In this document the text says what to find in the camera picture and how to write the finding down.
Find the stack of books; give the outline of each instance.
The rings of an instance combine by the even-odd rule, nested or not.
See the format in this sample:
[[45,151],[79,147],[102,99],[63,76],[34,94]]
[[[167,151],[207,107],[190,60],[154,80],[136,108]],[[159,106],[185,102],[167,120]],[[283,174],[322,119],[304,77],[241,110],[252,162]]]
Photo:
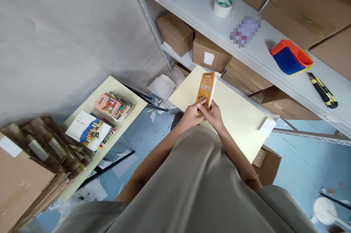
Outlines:
[[117,127],[107,119],[82,110],[67,129],[66,134],[97,153],[116,131]]
[[111,117],[114,121],[121,122],[131,112],[133,105],[110,91],[100,96],[95,102],[94,108],[100,113]]

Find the packing tape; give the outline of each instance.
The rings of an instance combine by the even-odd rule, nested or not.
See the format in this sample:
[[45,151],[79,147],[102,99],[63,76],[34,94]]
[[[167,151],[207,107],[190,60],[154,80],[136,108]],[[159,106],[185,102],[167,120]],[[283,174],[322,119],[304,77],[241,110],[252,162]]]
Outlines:
[[233,6],[233,0],[215,0],[213,11],[218,17],[227,17]]

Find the white shelf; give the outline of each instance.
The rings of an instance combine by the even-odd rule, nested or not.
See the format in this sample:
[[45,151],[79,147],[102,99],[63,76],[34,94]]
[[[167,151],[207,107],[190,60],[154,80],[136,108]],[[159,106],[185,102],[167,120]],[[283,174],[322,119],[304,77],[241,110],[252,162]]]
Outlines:
[[[183,66],[185,66],[187,69],[189,69],[190,71],[193,71],[193,69],[198,66],[198,64],[193,63],[192,59],[193,59],[193,50],[190,50],[188,53],[186,53],[184,56],[180,57],[178,56],[178,54],[176,52],[174,52],[174,50],[169,47],[168,45],[166,45],[165,43],[163,43],[161,45],[161,48],[163,49],[163,51],[165,51],[167,54],[169,54],[172,58],[174,58],[175,60],[177,60],[179,63],[181,63]],[[211,69],[208,69],[206,67],[202,67],[203,69],[205,69],[206,71],[213,71]],[[240,90],[238,90],[237,88],[235,88],[234,86],[232,86],[231,84],[229,84],[228,82],[224,81],[223,79],[219,79],[221,82],[223,82],[225,85],[227,85],[231,90],[233,90],[234,92],[236,92],[237,94],[239,94],[241,97],[243,97],[244,99],[246,99],[248,102],[250,102],[252,105],[254,105],[256,108],[258,108],[260,111],[262,111],[264,114],[266,114],[267,117],[272,118],[273,120],[277,121],[279,116],[273,114],[270,110],[266,109],[265,107],[263,107],[262,105],[258,104],[257,102],[253,101],[252,99],[250,99],[245,93],[241,92]]]
[[244,16],[258,14],[253,7],[242,0],[233,0],[234,4],[230,15],[226,18],[220,18],[213,13],[214,0],[157,1],[315,114],[330,115],[335,121],[331,124],[351,137],[351,109],[349,109],[351,82],[349,80],[313,57],[314,66],[310,72],[321,78],[339,102],[338,108],[329,109],[312,86],[306,73],[289,76],[280,70],[269,53],[269,48],[281,39],[288,38],[273,26],[263,21],[261,29],[245,48],[237,47],[229,39],[230,32],[237,24],[241,23]]

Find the hand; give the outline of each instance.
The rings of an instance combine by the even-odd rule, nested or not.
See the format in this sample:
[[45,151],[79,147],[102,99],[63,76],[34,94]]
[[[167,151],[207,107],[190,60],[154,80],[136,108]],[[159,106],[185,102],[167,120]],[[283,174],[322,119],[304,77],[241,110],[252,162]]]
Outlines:
[[180,128],[183,132],[186,130],[190,129],[191,127],[194,127],[198,125],[200,122],[202,122],[205,119],[205,116],[199,115],[197,113],[197,104],[203,104],[207,101],[207,99],[203,99],[199,103],[195,103],[193,105],[190,105],[186,108],[184,115],[180,122],[177,124],[176,127]]
[[212,125],[212,127],[218,132],[221,128],[224,128],[220,109],[215,101],[212,100],[211,110],[207,111],[206,108],[201,104],[197,104],[199,110],[205,116],[206,120]]

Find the table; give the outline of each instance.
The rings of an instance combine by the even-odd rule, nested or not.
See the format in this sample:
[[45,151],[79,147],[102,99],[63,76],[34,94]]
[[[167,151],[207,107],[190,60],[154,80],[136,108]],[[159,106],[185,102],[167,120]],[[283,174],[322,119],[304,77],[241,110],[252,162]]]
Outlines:
[[74,121],[78,113],[82,110],[90,112],[94,107],[94,102],[105,92],[113,91],[121,98],[129,101],[134,105],[133,109],[129,112],[128,116],[121,123],[114,123],[118,126],[117,132],[108,140],[108,142],[102,147],[93,157],[92,162],[85,168],[85,170],[79,174],[74,181],[63,191],[60,198],[67,201],[75,191],[80,187],[90,173],[96,168],[101,162],[109,150],[115,145],[115,143],[121,138],[128,127],[135,121],[139,114],[147,106],[147,102],[135,94],[132,90],[128,89],[122,83],[109,76],[80,106],[76,111],[63,123],[65,128],[68,128]]
[[[206,70],[202,67],[195,67],[172,94],[169,101],[182,111],[194,104],[202,74],[205,72]],[[213,99],[220,107],[222,119],[229,134],[252,163],[266,139],[257,131],[266,115],[219,80],[216,83]],[[204,121],[201,125],[215,131],[208,122]]]

